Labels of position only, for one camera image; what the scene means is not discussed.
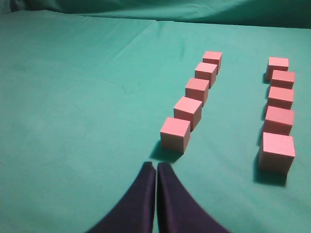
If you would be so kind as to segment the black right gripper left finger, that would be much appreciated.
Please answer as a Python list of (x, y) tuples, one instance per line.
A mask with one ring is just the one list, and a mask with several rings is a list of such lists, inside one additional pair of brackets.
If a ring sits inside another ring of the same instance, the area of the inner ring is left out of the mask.
[(124, 196), (89, 233), (151, 233), (156, 195), (156, 170), (152, 162), (143, 163)]

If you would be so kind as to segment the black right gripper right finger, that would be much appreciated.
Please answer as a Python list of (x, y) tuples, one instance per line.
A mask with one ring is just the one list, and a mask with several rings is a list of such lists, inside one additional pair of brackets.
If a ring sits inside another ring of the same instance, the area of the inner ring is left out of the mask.
[(157, 166), (157, 220), (161, 233), (227, 233), (189, 194), (171, 164)]

